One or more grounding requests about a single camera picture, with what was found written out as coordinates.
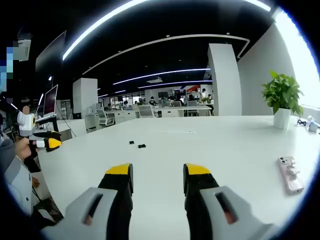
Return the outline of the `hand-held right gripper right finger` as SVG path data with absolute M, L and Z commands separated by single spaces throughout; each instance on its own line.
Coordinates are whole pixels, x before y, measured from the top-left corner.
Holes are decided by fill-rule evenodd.
M 251 205 L 211 172 L 192 163 L 183 165 L 184 208 L 192 240 L 269 240 L 278 228 L 263 223 Z

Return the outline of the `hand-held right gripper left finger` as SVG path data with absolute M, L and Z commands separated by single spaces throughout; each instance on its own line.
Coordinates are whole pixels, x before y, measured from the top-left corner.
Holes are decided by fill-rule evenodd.
M 48 240 L 127 240 L 133 210 L 133 165 L 107 170 L 98 187 L 90 187 L 66 210 L 64 218 L 42 232 Z

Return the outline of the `person's left hand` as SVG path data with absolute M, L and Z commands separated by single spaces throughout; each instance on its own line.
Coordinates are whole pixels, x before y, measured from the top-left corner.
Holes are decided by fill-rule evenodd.
M 15 142 L 14 151 L 19 160 L 24 162 L 26 158 L 32 155 L 30 140 L 26 137 L 17 140 Z

